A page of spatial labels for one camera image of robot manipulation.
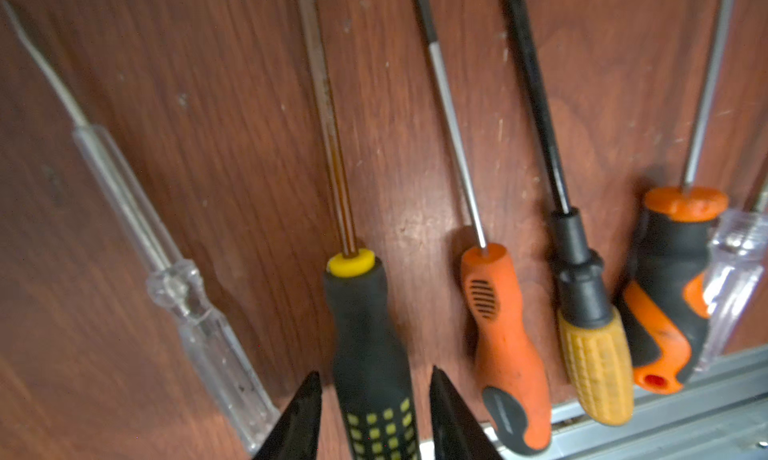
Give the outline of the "orange black stubby screwdriver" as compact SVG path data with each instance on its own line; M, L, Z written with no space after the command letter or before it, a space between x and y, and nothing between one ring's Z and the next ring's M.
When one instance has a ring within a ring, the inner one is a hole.
M697 116L678 186L643 196L644 230L635 268L622 292L636 385L660 395L684 388L709 332L703 281L710 265L709 234L728 196L694 183L724 58L734 0L720 0Z

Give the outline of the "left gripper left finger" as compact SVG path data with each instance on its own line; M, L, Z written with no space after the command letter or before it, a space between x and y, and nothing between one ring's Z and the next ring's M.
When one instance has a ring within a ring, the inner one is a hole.
M322 383L310 372L253 460L315 460L322 416Z

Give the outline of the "yellow black handled screwdriver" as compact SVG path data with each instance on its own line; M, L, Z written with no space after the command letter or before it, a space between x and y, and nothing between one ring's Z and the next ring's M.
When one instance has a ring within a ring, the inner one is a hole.
M589 246L581 212L569 198L526 1L505 0L505 10L548 182L550 267L564 364L585 413L604 425L624 425L634 409L626 333L608 297L603 259Z

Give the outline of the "aluminium front rail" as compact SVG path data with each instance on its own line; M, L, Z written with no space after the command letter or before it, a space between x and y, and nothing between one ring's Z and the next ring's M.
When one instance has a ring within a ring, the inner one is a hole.
M635 391L631 420L602 425L575 401L553 409L543 459L764 459L767 349L726 355L669 396Z

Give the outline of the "orange grey screwdriver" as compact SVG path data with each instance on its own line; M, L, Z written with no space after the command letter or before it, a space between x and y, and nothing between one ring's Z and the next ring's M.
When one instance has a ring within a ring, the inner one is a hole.
M459 130L429 0L416 0L458 178L476 242L461 256L467 306L477 324L475 372L497 438L518 455L544 452L552 438L552 404L543 360L523 320L523 297L510 253L487 240Z

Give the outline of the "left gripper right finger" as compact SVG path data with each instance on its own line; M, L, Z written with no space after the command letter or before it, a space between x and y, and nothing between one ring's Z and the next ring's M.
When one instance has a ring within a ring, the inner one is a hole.
M502 459L445 371L437 366L432 370L429 399L436 459Z

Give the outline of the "black yellow dotted screwdriver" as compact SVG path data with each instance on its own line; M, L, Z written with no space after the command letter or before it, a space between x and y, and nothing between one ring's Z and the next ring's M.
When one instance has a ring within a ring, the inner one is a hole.
M355 459L420 456L408 354L388 310L382 260L358 245L316 0L298 0L341 250L327 262L333 382Z

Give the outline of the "clear handled screwdriver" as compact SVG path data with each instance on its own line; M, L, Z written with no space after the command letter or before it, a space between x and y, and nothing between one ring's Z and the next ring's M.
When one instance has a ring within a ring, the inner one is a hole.
M711 265L704 281L709 332L695 367L697 372L707 370L722 354L764 271L766 185L761 186L750 208L728 209L720 216L710 252Z

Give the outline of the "clear thin tester screwdriver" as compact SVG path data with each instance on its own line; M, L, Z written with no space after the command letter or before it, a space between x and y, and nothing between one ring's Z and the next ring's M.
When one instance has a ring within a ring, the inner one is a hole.
M198 265L182 255L109 130L93 123L33 34L20 6L1 2L10 24L73 122L72 136L91 174L148 272L152 301L175 319L196 374L256 456L280 416L227 317L209 299Z

